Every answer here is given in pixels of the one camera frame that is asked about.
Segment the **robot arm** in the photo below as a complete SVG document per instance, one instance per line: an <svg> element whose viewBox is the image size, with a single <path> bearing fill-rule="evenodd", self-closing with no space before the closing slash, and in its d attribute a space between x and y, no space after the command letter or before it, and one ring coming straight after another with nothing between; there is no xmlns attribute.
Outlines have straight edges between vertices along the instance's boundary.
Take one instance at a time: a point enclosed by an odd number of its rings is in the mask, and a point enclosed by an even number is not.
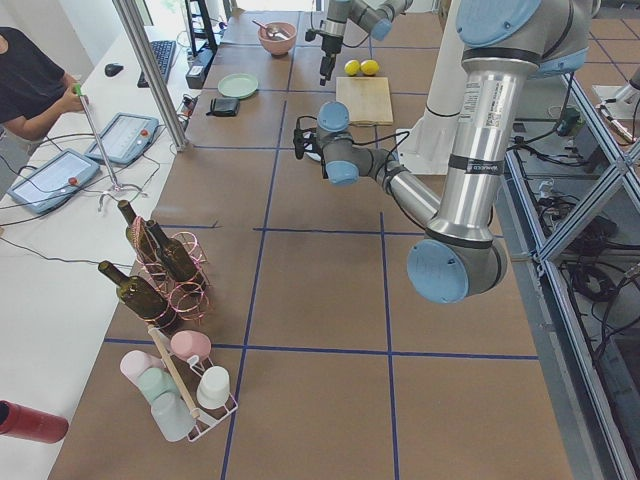
<svg viewBox="0 0 640 480"><path fill-rule="evenodd" d="M361 0L330 1L326 17L319 27L311 26L305 33L307 42L313 41L317 36L322 38L320 85L325 86L331 80L336 58L342 50L348 20L373 39L382 41L389 34L394 19L404 14L412 4L412 0L388 0L373 8Z"/></svg>
<svg viewBox="0 0 640 480"><path fill-rule="evenodd" d="M325 103L316 123L296 128L297 157L312 152L334 185L374 179L424 229L409 252L414 289L456 303L500 283L507 259L489 228L516 108L531 78L579 69L587 56L590 1L455 1L443 53L458 64L453 138L444 190L436 194L385 149L359 146L347 107Z"/></svg>

